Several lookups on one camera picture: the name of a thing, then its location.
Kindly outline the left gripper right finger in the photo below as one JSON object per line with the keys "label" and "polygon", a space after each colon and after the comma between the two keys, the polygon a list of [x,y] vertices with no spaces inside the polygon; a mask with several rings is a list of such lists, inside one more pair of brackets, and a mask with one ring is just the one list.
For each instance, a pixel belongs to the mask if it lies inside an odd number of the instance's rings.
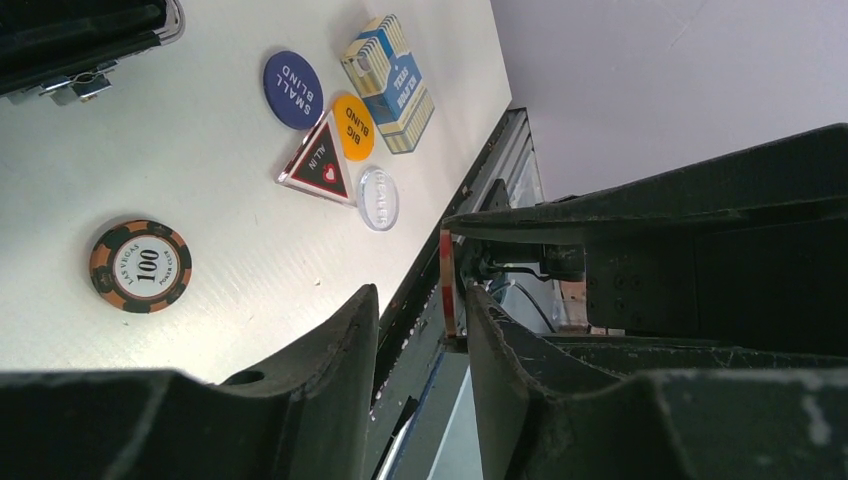
{"label": "left gripper right finger", "polygon": [[487,479],[843,479],[847,362],[709,341],[542,336],[480,287],[468,353]]}

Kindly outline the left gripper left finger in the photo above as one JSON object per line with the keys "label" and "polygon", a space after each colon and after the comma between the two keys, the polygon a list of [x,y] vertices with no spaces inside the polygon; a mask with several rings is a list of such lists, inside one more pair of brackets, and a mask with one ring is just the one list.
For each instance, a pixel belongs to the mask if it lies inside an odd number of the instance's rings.
{"label": "left gripper left finger", "polygon": [[5,373],[5,479],[359,479],[379,303],[329,319],[221,384],[173,370]]}

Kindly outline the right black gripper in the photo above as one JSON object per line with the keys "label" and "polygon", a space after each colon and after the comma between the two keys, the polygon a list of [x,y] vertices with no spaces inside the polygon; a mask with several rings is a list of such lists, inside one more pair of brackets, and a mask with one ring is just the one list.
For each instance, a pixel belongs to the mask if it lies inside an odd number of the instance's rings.
{"label": "right black gripper", "polygon": [[580,277],[589,321],[791,353],[847,353],[847,127],[837,123],[534,207],[456,215],[476,267]]}

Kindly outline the red poker chip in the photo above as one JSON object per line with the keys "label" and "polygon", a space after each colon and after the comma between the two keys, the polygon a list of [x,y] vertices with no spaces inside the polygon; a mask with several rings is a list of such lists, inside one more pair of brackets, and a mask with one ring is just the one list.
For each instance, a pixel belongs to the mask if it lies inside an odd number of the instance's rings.
{"label": "red poker chip", "polygon": [[452,235],[447,229],[439,231],[439,272],[445,333],[448,338],[455,338],[458,336],[454,286],[455,261]]}

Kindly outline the orange black poker chip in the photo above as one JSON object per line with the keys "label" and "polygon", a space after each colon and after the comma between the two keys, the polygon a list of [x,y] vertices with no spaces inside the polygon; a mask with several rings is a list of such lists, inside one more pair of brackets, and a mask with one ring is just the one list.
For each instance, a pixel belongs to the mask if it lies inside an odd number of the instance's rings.
{"label": "orange black poker chip", "polygon": [[150,314],[184,294],[193,263],[177,231],[154,220],[135,219],[101,235],[88,270],[94,289],[107,303],[126,312]]}

